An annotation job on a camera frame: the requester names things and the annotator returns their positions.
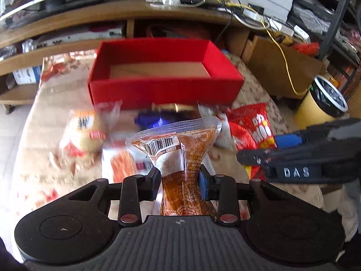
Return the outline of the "yellow round container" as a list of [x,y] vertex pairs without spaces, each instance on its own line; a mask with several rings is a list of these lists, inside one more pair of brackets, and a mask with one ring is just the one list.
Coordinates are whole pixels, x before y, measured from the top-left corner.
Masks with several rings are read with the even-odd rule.
[[326,78],[317,75],[294,115],[299,129],[331,122],[343,116],[348,105],[340,91]]

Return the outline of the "white red snack packet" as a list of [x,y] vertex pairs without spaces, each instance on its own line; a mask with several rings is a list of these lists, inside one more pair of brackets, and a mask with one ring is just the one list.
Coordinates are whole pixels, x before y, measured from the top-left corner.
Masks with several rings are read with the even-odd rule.
[[226,150],[234,149],[234,140],[231,135],[226,108],[223,106],[209,106],[198,104],[198,112],[202,118],[217,118],[216,122],[216,138],[214,145]]

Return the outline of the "floral tablecloth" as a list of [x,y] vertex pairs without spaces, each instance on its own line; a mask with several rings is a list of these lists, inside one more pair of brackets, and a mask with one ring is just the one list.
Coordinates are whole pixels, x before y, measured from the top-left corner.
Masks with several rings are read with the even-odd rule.
[[247,72],[245,86],[229,107],[197,104],[181,121],[141,130],[135,110],[122,101],[93,105],[88,78],[97,54],[59,54],[44,58],[40,87],[19,142],[14,166],[20,217],[96,180],[122,183],[151,168],[161,173],[148,215],[215,217],[218,204],[201,197],[199,169],[251,179],[251,167],[236,158],[237,146],[257,149],[250,125],[268,122],[269,138],[289,133],[279,108]]

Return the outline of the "red cardboard box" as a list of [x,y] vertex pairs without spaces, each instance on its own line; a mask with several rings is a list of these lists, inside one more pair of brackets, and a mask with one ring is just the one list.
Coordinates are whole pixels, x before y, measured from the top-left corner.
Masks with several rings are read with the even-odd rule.
[[243,76],[209,40],[140,38],[104,41],[88,79],[94,105],[125,110],[152,104],[230,106]]

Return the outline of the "red Trolli gummy packet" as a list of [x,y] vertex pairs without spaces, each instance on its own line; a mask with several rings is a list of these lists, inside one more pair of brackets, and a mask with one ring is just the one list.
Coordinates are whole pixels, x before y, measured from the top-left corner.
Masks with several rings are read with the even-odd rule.
[[226,117],[237,150],[277,147],[265,103],[229,110]]

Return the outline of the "white power adapter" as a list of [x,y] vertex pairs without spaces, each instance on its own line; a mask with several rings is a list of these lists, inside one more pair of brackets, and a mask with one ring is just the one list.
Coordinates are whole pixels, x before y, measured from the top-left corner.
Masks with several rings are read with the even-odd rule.
[[178,6],[181,4],[181,0],[162,0],[165,6]]

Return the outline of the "brown cardboard box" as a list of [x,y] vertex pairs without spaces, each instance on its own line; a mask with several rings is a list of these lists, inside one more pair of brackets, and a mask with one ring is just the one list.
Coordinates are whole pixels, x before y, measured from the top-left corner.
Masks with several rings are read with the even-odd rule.
[[278,48],[260,36],[247,41],[242,60],[267,93],[276,97],[303,98],[322,69],[322,61],[290,47]]

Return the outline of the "wooden TV stand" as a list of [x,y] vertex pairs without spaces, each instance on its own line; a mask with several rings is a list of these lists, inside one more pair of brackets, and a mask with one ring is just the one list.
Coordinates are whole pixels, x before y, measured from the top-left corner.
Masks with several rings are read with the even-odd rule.
[[49,16],[18,29],[1,31],[1,106],[32,104],[38,84],[30,79],[43,59],[61,53],[96,49],[104,41],[145,37],[151,29],[213,40],[241,54],[250,33],[234,16],[218,9],[151,6],[145,0],[122,0]]

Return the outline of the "round bun packet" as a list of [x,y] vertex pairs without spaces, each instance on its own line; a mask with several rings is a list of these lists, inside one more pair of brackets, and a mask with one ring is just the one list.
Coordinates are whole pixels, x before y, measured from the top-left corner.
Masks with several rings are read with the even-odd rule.
[[121,106],[121,101],[103,102],[92,108],[70,110],[59,142],[60,151],[69,157],[100,152],[118,124]]

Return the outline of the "purple snack packet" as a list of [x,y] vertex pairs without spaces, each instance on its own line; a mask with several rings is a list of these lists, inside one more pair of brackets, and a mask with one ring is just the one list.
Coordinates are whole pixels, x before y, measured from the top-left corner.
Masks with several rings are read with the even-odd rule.
[[135,124],[144,129],[150,129],[170,124],[173,120],[173,117],[167,113],[142,111],[135,117]]

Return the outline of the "brown clear snack packet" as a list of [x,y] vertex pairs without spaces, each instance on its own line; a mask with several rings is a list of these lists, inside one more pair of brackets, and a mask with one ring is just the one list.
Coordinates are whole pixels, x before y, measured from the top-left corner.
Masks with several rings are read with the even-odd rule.
[[216,216],[215,208],[201,197],[197,179],[201,163],[212,147],[217,118],[180,121],[139,131],[125,144],[146,154],[161,172],[153,215]]

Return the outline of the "white sausage packet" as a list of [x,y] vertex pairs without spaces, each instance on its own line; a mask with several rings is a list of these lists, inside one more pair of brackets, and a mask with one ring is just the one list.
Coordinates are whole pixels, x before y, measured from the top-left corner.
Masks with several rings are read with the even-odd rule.
[[132,175],[147,175],[152,161],[141,151],[122,147],[106,147],[102,150],[102,178],[110,183],[121,183]]

